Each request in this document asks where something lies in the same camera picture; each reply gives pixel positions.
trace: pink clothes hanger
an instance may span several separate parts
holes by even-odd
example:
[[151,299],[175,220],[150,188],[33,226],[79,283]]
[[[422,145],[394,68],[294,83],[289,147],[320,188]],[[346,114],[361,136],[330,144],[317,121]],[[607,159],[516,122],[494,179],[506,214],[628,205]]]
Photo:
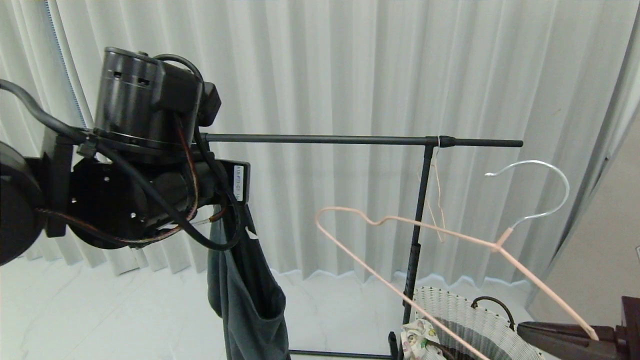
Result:
[[490,243],[488,241],[480,240],[480,239],[477,239],[477,238],[474,238],[474,237],[471,237],[471,236],[468,236],[468,235],[464,235],[464,234],[456,233],[454,231],[442,229],[441,227],[437,227],[435,225],[425,224],[424,222],[418,222],[418,221],[411,220],[411,219],[408,219],[408,218],[397,217],[397,216],[393,216],[393,215],[386,216],[386,217],[382,218],[380,221],[375,222],[375,221],[371,220],[369,217],[367,217],[367,215],[365,215],[365,213],[363,213],[360,210],[353,209],[353,208],[345,208],[345,207],[341,207],[341,206],[329,206],[329,207],[320,209],[320,211],[318,211],[316,213],[316,226],[318,227],[318,229],[320,229],[320,231],[326,237],[331,239],[331,241],[333,241],[336,245],[338,245],[338,247],[340,247],[344,252],[346,252],[347,255],[351,256],[351,258],[353,258],[358,264],[362,265],[368,272],[370,272],[373,276],[375,276],[378,280],[380,280],[386,287],[390,288],[393,292],[395,292],[398,296],[400,296],[404,301],[409,303],[414,309],[416,309],[418,312],[420,312],[422,315],[424,315],[433,325],[438,326],[439,328],[441,328],[444,332],[446,332],[448,335],[450,335],[456,341],[461,343],[464,347],[469,349],[472,353],[477,355],[482,360],[489,360],[489,359],[485,355],[483,355],[480,351],[478,351],[477,349],[472,347],[464,339],[459,337],[456,333],[454,333],[449,328],[447,328],[445,325],[440,323],[436,318],[434,318],[429,313],[427,313],[427,311],[425,311],[423,308],[418,306],[418,304],[416,304],[412,299],[409,299],[409,297],[407,297],[404,293],[402,293],[400,290],[395,288],[391,283],[386,281],[380,274],[378,274],[369,265],[367,265],[367,263],[365,263],[362,259],[360,259],[356,254],[351,252],[344,244],[342,244],[338,239],[336,239],[333,235],[331,235],[324,227],[322,227],[322,225],[320,224],[320,215],[322,215],[322,213],[327,212],[327,211],[347,211],[347,212],[350,212],[350,213],[355,213],[357,215],[360,215],[360,217],[363,218],[369,225],[373,225],[373,226],[379,226],[381,224],[384,224],[387,220],[396,220],[396,221],[400,221],[400,222],[406,222],[407,224],[413,224],[413,225],[417,225],[417,226],[420,226],[420,227],[426,227],[428,229],[436,230],[438,232],[442,232],[442,233],[445,233],[445,234],[450,234],[450,235],[453,235],[453,236],[455,236],[457,238],[460,238],[462,240],[467,240],[469,242],[476,243],[476,244],[488,247],[488,248],[490,248],[492,250],[492,252],[499,252],[500,254],[502,254],[502,256],[504,256],[507,259],[507,261],[509,261],[511,264],[513,264],[519,271],[521,271],[535,285],[537,285],[542,291],[544,291],[552,300],[557,302],[558,305],[560,305],[560,307],[562,309],[564,309],[567,312],[567,314],[569,314],[587,332],[587,334],[589,334],[589,337],[591,339],[598,340],[598,336],[596,335],[596,332],[593,330],[593,328],[586,321],[584,321],[584,319],[582,317],[580,317],[580,315],[578,315],[578,313],[576,313],[575,310],[573,310],[560,296],[558,296],[553,290],[551,290],[542,280],[540,280],[538,277],[536,277],[529,269],[527,269],[526,266],[521,264],[516,258],[514,258],[510,253],[508,253],[502,247],[502,245],[507,240],[509,235],[513,232],[513,229],[518,224],[520,224],[524,220],[530,220],[530,219],[533,219],[533,218],[545,217],[545,216],[553,214],[554,212],[556,212],[566,202],[566,200],[567,200],[567,198],[569,196],[569,190],[570,190],[569,189],[569,182],[568,182],[566,176],[557,167],[555,167],[555,166],[553,166],[551,164],[545,163],[543,161],[538,161],[538,160],[519,161],[517,163],[511,164],[511,165],[503,168],[502,170],[500,170],[500,171],[498,171],[496,173],[487,173],[487,174],[485,174],[485,176],[497,176],[497,175],[500,175],[501,173],[503,173],[504,171],[506,171],[506,170],[508,170],[510,168],[513,168],[515,166],[518,166],[518,165],[521,165],[521,164],[525,164],[525,163],[535,163],[535,164],[539,164],[539,165],[544,165],[546,167],[551,168],[553,171],[557,172],[562,177],[563,183],[564,183],[564,186],[565,186],[564,199],[563,199],[562,203],[560,203],[559,206],[557,206],[556,208],[554,208],[554,209],[552,209],[550,211],[546,211],[544,213],[539,213],[539,214],[535,214],[535,215],[531,215],[531,216],[523,217],[523,218],[519,219],[512,226],[508,227],[504,231],[502,236],[500,236],[498,241],[496,241],[495,243]]

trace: beige wall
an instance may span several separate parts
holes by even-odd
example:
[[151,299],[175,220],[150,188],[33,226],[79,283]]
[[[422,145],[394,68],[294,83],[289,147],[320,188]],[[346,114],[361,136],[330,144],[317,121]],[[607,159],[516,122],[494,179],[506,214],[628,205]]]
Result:
[[[547,284],[593,325],[619,325],[620,297],[640,297],[640,120],[636,120]],[[542,293],[533,318],[573,322]]]

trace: cable clamp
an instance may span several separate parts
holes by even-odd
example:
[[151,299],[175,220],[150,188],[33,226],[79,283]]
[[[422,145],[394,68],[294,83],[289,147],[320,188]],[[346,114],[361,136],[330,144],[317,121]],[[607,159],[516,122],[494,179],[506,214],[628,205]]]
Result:
[[98,138],[93,134],[87,134],[86,141],[78,146],[76,152],[84,158],[91,159],[95,157],[95,153],[98,152],[97,146]]

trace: garment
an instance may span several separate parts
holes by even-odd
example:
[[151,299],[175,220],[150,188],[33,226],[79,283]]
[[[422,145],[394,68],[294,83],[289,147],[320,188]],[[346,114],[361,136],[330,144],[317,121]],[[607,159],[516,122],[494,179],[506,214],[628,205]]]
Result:
[[[246,229],[239,243],[225,252],[209,251],[209,303],[222,317],[228,360],[284,360],[289,339],[284,320],[285,295],[262,253],[248,205],[243,208]],[[227,240],[236,231],[234,214],[227,211],[211,224],[210,239]]]
[[418,319],[402,326],[400,333],[404,358],[409,360],[439,360],[445,359],[442,351],[430,341],[440,343],[438,334],[433,325],[425,319]]

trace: white label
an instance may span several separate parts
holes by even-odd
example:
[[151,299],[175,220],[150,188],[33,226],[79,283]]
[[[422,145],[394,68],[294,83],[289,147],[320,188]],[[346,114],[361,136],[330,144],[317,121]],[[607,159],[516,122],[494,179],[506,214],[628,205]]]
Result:
[[234,196],[238,201],[244,199],[244,167],[234,166]]

